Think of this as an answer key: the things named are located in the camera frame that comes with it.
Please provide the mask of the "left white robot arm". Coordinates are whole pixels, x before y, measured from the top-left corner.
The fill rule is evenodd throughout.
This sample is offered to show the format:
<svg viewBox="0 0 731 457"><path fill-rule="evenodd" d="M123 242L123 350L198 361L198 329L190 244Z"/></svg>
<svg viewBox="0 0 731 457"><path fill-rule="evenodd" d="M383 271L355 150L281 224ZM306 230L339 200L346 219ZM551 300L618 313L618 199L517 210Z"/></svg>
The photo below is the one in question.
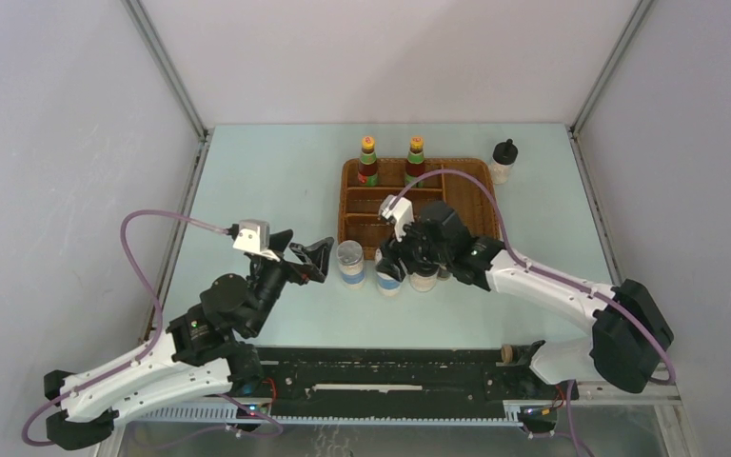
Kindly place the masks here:
<svg viewBox="0 0 731 457"><path fill-rule="evenodd" d="M288 229L259 241L238 225L229 234L249 260L248 275L217 277L196 305L122 357L81 373L45 375L45 394L58 408L45 420L49 441L78 450L160 407L259 391L266 375L250 339L259 335L286 285L325 281L334 240L304 246L293 242Z"/></svg>

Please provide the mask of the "silver-lid salt jar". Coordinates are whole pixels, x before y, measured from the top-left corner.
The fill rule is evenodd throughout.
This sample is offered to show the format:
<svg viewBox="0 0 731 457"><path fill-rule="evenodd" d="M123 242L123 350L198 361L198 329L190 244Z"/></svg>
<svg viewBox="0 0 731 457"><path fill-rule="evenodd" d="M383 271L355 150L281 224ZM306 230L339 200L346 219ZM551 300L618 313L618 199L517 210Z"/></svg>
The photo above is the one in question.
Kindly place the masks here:
<svg viewBox="0 0 731 457"><path fill-rule="evenodd" d="M402 282L396 281L391 276L389 276L385 273L382 273L376 269L376 267L380 264L380 262L382 260L383 260L383 254L382 254L381 250L379 248L377 248L374 253L377 288L378 288L379 292L385 297L396 296L400 292Z"/></svg>
<svg viewBox="0 0 731 457"><path fill-rule="evenodd" d="M346 240L339 244L336 255L344 284L351 289L361 288L366 282L365 257L362 246L356 241Z"/></svg>

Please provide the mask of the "black-top clear shaker bottle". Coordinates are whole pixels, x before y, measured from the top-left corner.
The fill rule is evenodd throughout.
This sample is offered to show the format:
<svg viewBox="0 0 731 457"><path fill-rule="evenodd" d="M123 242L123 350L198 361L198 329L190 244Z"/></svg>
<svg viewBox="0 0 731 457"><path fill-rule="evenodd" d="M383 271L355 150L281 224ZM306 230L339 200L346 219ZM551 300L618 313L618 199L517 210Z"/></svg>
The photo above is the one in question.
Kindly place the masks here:
<svg viewBox="0 0 731 457"><path fill-rule="evenodd" d="M504 184L517 161L519 149L511 138L498 143L491 154L489 171L494 185Z"/></svg>

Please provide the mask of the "yellow-cap sauce bottle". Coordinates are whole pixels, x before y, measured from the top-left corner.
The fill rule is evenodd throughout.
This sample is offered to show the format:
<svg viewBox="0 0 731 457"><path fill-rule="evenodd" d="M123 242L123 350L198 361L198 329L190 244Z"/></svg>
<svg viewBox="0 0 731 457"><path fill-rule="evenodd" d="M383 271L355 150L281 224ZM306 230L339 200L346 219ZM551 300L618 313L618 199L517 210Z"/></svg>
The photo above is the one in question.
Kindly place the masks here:
<svg viewBox="0 0 731 457"><path fill-rule="evenodd" d="M413 136L409 141L408 153L405 161L405 184L412 183L425 172L424 138Z"/></svg>
<svg viewBox="0 0 731 457"><path fill-rule="evenodd" d="M378 170L375 140L372 136L365 136L361 141L361 153L357 171L359 183L365 187L376 187L379 181Z"/></svg>

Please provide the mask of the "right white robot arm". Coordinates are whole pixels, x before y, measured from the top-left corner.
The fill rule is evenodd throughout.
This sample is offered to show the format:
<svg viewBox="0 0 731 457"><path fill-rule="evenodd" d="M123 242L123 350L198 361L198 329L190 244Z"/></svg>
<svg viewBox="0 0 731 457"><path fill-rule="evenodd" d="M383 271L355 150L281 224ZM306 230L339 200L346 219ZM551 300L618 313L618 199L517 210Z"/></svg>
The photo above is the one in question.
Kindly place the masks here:
<svg viewBox="0 0 731 457"><path fill-rule="evenodd" d="M535 346L515 373L524 396L539 398L553 385L589 375L629 393L659 381L654 373L674 334L645 285L593 283L535 264L500 239L471 234L443 201L414 217L408 199L389 195L379 216L393 227L380 246L380 273L402 281L444 269L463 285L519 297L583 332L569 342Z"/></svg>

